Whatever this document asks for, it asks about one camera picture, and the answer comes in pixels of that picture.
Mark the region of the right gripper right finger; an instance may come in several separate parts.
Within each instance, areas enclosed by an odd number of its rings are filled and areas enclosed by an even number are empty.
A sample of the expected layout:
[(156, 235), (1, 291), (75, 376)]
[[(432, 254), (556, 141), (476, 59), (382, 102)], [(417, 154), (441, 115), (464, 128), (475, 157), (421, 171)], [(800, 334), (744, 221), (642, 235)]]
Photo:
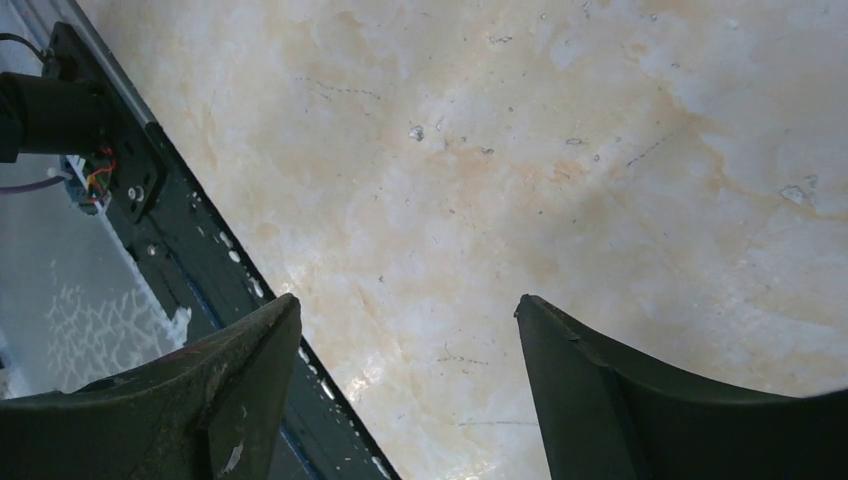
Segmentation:
[(555, 479), (843, 479), (847, 394), (790, 397), (675, 367), (536, 295), (515, 312)]

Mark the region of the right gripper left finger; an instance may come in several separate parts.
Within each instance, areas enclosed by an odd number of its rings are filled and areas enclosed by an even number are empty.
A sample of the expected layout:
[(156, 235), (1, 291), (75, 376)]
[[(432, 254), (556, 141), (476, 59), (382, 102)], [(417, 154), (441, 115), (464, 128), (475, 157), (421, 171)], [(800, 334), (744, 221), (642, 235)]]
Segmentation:
[(301, 340), (276, 298), (201, 341), (81, 389), (1, 404), (5, 479), (264, 479)]

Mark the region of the aluminium frame rail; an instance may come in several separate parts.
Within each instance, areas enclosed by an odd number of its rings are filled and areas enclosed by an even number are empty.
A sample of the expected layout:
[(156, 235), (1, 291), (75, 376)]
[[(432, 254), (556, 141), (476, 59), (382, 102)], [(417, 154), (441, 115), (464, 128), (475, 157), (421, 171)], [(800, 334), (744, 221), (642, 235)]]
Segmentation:
[(158, 122), (78, 1), (12, 0), (2, 1), (1, 6), (21, 24), (28, 39), (42, 50), (54, 46), (55, 25), (65, 24), (72, 31), (73, 47), (80, 51), (80, 66), (93, 67), (96, 73), (107, 78), (142, 127)]

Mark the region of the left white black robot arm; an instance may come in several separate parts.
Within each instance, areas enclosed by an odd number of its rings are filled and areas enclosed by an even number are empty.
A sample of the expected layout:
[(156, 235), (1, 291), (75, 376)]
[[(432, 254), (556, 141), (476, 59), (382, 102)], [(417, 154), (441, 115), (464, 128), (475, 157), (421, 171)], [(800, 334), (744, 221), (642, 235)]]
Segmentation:
[(18, 155), (86, 155), (106, 144), (107, 98), (85, 83), (1, 74), (1, 161)]

